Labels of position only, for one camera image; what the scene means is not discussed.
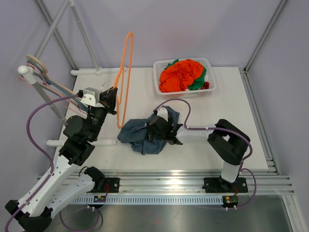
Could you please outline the beige hanger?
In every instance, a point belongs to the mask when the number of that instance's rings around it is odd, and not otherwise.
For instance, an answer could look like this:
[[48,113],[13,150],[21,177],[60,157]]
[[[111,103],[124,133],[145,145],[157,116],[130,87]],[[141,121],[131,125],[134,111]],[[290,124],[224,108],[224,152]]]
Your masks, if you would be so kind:
[[46,81],[47,84],[56,87],[58,90],[60,90],[61,92],[65,94],[68,94],[68,95],[74,94],[70,89],[68,89],[64,85],[50,79],[47,74],[48,70],[46,66],[39,59],[37,59],[36,57],[30,54],[26,55],[26,59],[27,59],[27,63],[30,63],[31,65],[35,66],[39,70],[39,72],[41,73],[43,77],[43,80]]

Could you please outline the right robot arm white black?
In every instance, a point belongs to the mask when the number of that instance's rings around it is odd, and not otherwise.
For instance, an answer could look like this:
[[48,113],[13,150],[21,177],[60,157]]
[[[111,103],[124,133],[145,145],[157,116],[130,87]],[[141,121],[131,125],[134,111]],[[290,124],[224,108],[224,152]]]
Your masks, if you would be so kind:
[[253,153],[250,138],[225,119],[206,127],[173,125],[161,116],[155,116],[147,124],[150,140],[162,139],[171,145],[208,143],[224,161],[216,184],[223,192],[236,190],[236,181],[244,161]]

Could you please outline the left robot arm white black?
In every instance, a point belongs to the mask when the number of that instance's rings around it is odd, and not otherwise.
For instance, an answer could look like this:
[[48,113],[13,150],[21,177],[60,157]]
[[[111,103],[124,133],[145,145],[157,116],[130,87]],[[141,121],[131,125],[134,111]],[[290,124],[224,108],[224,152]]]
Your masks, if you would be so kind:
[[19,200],[10,200],[6,210],[27,232],[45,231],[52,219],[77,197],[88,192],[107,190],[105,175],[89,167],[75,183],[57,192],[59,186],[89,158],[107,114],[115,115],[118,89],[100,92],[94,88],[79,90],[76,97],[87,105],[87,117],[70,117],[63,131],[67,139],[59,155],[50,158],[50,168],[36,185]]

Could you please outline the blue grey t shirt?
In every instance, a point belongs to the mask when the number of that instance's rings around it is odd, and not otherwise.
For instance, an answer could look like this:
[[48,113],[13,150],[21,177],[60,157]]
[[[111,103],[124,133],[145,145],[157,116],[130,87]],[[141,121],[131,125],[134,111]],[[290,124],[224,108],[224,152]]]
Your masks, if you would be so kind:
[[149,139],[147,125],[157,118],[157,113],[152,113],[148,118],[130,119],[120,130],[117,139],[123,144],[131,145],[134,152],[142,155],[157,155],[166,144],[171,144],[174,140],[168,141],[159,138],[156,134],[153,139]]

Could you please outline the orange hanger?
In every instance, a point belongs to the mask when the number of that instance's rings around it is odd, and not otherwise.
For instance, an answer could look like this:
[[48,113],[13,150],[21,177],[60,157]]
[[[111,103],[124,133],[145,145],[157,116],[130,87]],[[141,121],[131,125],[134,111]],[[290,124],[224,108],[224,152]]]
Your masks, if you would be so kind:
[[119,71],[114,79],[112,90],[118,89],[116,94],[116,124],[121,129],[125,124],[126,109],[131,78],[132,58],[134,47],[134,33],[130,31],[125,38]]

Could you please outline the white t shirt red print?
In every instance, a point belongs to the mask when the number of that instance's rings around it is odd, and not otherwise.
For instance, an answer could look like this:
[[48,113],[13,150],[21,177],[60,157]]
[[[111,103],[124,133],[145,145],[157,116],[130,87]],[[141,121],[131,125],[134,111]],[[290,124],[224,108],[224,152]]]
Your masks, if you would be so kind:
[[210,88],[210,84],[209,82],[204,82],[203,86],[200,88],[200,90],[205,90],[205,89],[209,89]]

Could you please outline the blue hanger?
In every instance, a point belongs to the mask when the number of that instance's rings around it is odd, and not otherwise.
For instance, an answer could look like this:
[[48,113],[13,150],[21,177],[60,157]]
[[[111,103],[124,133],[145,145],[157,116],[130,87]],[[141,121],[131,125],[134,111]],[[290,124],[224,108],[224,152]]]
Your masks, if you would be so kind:
[[[59,84],[58,82],[51,80],[46,73],[43,73],[42,68],[34,63],[34,61],[28,60],[27,65],[34,69],[33,74],[42,80],[42,84],[46,87],[47,90],[51,90],[54,93],[62,92],[65,96],[73,95],[73,92],[70,89]],[[87,112],[87,107],[81,103],[79,98],[73,98],[71,103],[78,107],[80,111]]]

